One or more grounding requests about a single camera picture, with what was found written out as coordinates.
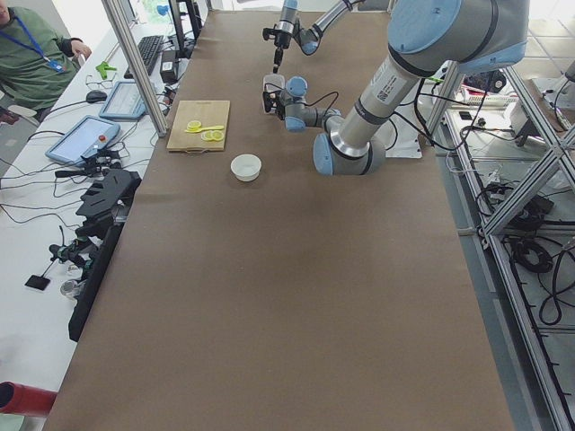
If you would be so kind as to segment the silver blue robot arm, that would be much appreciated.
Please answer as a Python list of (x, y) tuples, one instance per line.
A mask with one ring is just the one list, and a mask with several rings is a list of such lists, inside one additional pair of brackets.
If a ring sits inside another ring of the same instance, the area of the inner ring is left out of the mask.
[(273, 84), (276, 73), (264, 79), (263, 108), (291, 132), (323, 129), (314, 140), (322, 175), (369, 174), (385, 160), (372, 138), (413, 86), (448, 60), (464, 74), (516, 64), (525, 55), (528, 15), (527, 1), (401, 1), (387, 27), (388, 55), (347, 116), (308, 104), (300, 76)]
[(272, 73), (277, 74), (282, 64), (284, 51), (293, 40), (306, 56), (313, 55), (319, 48), (323, 35), (343, 14), (351, 12), (361, 1), (338, 1), (331, 9), (318, 18), (311, 27), (306, 28), (298, 15), (298, 1), (286, 0), (280, 12), (279, 20), (272, 28), (264, 28), (264, 40), (274, 42), (275, 53)]

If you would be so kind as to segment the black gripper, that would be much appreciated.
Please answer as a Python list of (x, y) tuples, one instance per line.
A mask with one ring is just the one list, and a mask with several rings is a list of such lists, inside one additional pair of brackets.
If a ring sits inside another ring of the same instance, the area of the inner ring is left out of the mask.
[(288, 49), (292, 40), (290, 32), (278, 31), (275, 35), (274, 44), (277, 47), (274, 52), (272, 73), (277, 74), (282, 64), (283, 49)]
[(275, 112), (280, 120), (284, 120), (286, 117), (285, 104), (282, 99), (275, 99), (274, 92), (263, 93), (263, 108), (265, 112)]

